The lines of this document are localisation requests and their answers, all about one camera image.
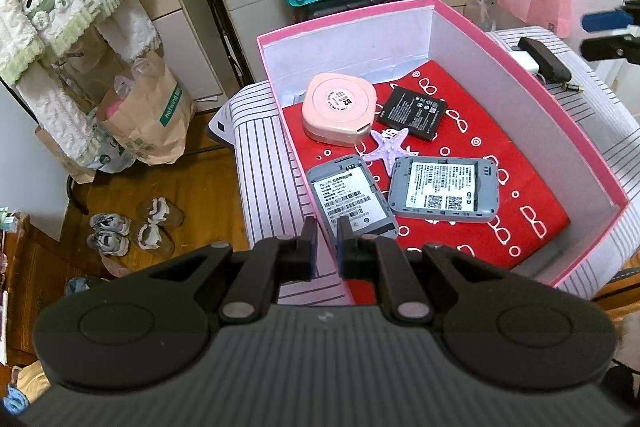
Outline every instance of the striped tablecloth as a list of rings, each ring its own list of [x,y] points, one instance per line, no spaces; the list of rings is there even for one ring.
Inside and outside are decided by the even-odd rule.
[[[490,34],[512,49],[521,37],[545,45],[572,72],[572,83],[584,92],[565,92],[557,84],[549,92],[591,138],[620,179],[631,205],[607,237],[591,251],[560,289],[592,298],[640,246],[640,126],[609,87],[564,42],[542,28],[518,28]],[[245,87],[209,123],[209,130],[236,151],[242,210],[249,243],[263,237],[297,235],[304,217],[313,214],[269,84]],[[320,236],[316,277],[284,285],[285,304],[346,304],[350,295]]]

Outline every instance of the purple starfish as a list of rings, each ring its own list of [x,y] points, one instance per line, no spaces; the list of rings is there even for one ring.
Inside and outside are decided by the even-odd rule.
[[[391,176],[391,171],[394,168],[396,159],[403,158],[404,156],[413,156],[413,154],[402,148],[402,142],[408,134],[409,130],[405,127],[398,131],[398,134],[394,137],[385,138],[381,133],[372,129],[371,137],[378,142],[378,148],[373,152],[364,154],[362,159],[366,162],[383,160],[385,162],[386,173]]]

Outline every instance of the pink round container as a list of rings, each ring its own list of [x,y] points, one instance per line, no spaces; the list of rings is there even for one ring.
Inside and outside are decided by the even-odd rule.
[[[371,131],[376,100],[376,90],[362,78],[317,74],[302,104],[305,132],[309,138],[331,145],[360,144]]]

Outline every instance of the blue cloth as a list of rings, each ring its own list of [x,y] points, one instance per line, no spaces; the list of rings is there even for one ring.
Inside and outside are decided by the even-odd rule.
[[[10,384],[7,386],[7,391],[8,395],[2,399],[2,403],[4,403],[4,408],[7,409],[9,413],[16,415],[27,409],[29,400],[21,391],[18,391],[18,389]]]

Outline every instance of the shoe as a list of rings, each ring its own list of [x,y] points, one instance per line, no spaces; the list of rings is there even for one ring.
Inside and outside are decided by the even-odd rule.
[[[129,239],[111,231],[94,232],[86,238],[86,243],[105,255],[122,257],[129,251]]]
[[[95,214],[89,219],[89,225],[96,232],[116,232],[120,235],[127,235],[131,227],[131,220],[120,214]]]

